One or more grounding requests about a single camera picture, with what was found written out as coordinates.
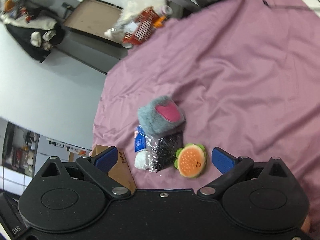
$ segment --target cardboard box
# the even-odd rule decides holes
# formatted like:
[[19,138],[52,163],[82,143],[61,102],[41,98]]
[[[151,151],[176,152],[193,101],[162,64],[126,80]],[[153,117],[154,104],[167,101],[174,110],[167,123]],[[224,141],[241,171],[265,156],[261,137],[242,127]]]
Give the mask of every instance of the cardboard box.
[[[108,148],[109,146],[96,145],[92,150],[91,156],[95,157]],[[116,182],[123,185],[124,187],[130,189],[132,194],[137,189],[137,186],[130,172],[130,168],[128,166],[127,160],[125,159],[124,153],[119,150],[118,150],[118,162],[108,172],[108,176],[114,179]]]
[[119,19],[121,9],[101,0],[83,0],[63,24],[73,32],[122,47],[121,44],[108,40],[104,36],[104,32]]

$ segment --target clothes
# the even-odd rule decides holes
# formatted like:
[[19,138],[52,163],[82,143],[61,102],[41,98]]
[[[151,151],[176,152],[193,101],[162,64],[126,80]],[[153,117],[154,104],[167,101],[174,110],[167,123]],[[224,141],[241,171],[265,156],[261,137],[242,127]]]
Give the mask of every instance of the clothes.
[[40,6],[37,8],[27,8],[27,11],[31,17],[31,20],[37,19],[42,12],[50,12],[50,13],[53,13],[54,15],[57,15],[55,12],[49,10],[47,7],[44,7],[44,6]]
[[10,18],[9,14],[5,13],[0,16],[2,19],[2,22],[4,24],[11,24],[13,26],[17,27],[24,27],[24,28],[30,28],[30,29],[42,29],[42,30],[52,30],[55,25],[57,24],[57,21],[51,17],[48,16],[39,16],[37,19],[30,21],[29,23],[26,22],[26,19],[24,16],[19,17],[18,19]]
[[51,30],[46,32],[45,34],[43,34],[42,38],[44,41],[49,41],[51,40],[55,35],[57,34],[57,32],[55,30]]
[[40,32],[34,32],[31,34],[30,42],[33,46],[39,48],[41,46],[41,34]]
[[45,58],[50,54],[52,46],[60,44],[65,35],[65,31],[60,27],[59,24],[54,26],[53,31],[56,33],[56,35],[50,39],[50,42],[40,42],[43,35],[48,33],[46,30],[17,27],[11,24],[7,24],[6,28],[12,37],[15,38],[15,40],[20,44],[20,46],[22,46],[22,48],[32,58],[38,60],[39,62],[43,62],[45,60]]
[[20,46],[35,60],[43,62],[45,58],[50,54],[50,51],[45,51],[41,48],[36,48],[30,43],[30,36],[23,34],[25,28],[15,27],[10,24],[6,25],[8,32],[11,36],[20,44]]

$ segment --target white cabinet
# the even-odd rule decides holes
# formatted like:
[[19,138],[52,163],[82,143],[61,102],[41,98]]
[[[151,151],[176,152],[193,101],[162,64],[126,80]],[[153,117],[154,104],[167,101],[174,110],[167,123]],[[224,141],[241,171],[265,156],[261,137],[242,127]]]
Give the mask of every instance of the white cabinet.
[[4,138],[5,131],[7,130],[8,122],[5,119],[0,118],[0,138]]
[[35,175],[37,174],[37,172],[39,171],[39,169],[42,167],[42,165],[47,161],[48,158],[49,158],[49,156],[43,155],[43,154],[40,153],[39,151],[37,152],[37,156],[36,156],[36,166],[35,166]]
[[4,179],[14,181],[14,182],[21,184],[21,185],[24,184],[24,175],[23,174],[16,172],[16,171],[9,170],[6,167],[4,167],[3,176],[4,176]]
[[4,137],[0,137],[0,153],[2,155],[4,145]]
[[5,191],[17,194],[19,196],[22,195],[23,190],[24,190],[23,185],[16,184],[16,183],[8,181],[6,179],[3,180],[3,185],[4,185]]
[[45,154],[47,156],[58,156],[61,161],[68,161],[69,159],[69,153],[67,152],[66,148],[61,148],[54,146],[52,144],[49,144],[49,141],[45,136],[40,136],[39,138],[39,144],[38,144],[38,153]]
[[32,181],[32,178],[27,176],[27,175],[24,175],[24,185],[25,186],[28,186],[30,184],[30,182]]

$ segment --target orange basket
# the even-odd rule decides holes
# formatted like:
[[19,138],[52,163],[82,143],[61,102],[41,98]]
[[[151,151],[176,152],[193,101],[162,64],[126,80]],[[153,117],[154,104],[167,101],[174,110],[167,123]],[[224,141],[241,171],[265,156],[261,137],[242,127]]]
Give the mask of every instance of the orange basket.
[[159,19],[159,15],[149,7],[145,9],[135,20],[134,22],[139,24],[139,27],[135,30],[134,33],[126,33],[122,39],[123,43],[131,43],[133,45],[141,45],[147,39],[150,38],[153,31],[153,24]]

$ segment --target blue label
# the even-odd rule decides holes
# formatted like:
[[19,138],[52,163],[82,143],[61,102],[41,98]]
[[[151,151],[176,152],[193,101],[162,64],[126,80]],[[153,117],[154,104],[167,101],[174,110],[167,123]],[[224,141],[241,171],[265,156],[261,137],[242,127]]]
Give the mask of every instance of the blue label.
[[134,152],[141,151],[146,148],[146,134],[139,125],[134,132]]

